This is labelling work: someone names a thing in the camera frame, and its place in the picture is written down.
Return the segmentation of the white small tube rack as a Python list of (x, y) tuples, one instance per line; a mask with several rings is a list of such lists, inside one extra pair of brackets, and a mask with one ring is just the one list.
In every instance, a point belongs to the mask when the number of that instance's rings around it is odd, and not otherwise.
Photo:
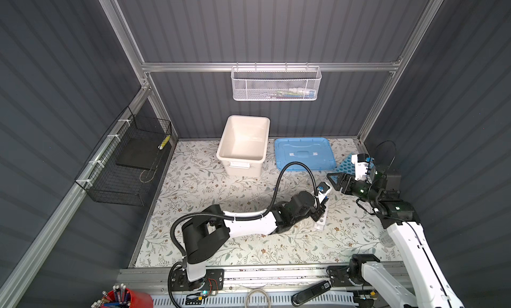
[(320, 231), (320, 232), (324, 231), (325, 226), (326, 226), (326, 221), (327, 221), (327, 214), (324, 213), (323, 216), (320, 217), (320, 219), (314, 223), (314, 229), (317, 231)]

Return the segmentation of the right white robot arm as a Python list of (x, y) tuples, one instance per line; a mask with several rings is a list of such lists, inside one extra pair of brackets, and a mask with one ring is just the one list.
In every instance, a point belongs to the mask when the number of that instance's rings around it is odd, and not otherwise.
[(376, 256), (365, 254), (350, 260), (351, 283), (371, 285), (390, 307), (463, 307), (432, 254), (416, 210), (400, 197), (400, 175), (374, 169), (366, 180), (343, 172), (329, 173), (327, 178), (336, 191), (355, 196), (358, 206), (370, 205), (370, 215), (378, 217), (398, 249), (413, 289), (402, 286)]

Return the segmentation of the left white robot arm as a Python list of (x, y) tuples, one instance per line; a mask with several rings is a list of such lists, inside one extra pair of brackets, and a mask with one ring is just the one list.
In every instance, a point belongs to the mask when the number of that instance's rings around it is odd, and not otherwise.
[[(314, 185), (312, 192), (301, 191), (289, 201), (276, 198), (285, 171), (291, 166), (304, 168)], [(281, 170), (269, 206), (259, 212), (225, 212), (213, 204), (202, 212), (183, 215), (171, 225), (170, 240), (182, 255), (168, 275), (168, 290), (191, 291), (201, 289), (208, 277), (206, 262), (230, 239), (283, 234), (302, 220), (319, 222), (326, 214), (327, 195), (331, 191), (326, 182), (316, 183), (304, 163), (290, 162)]]

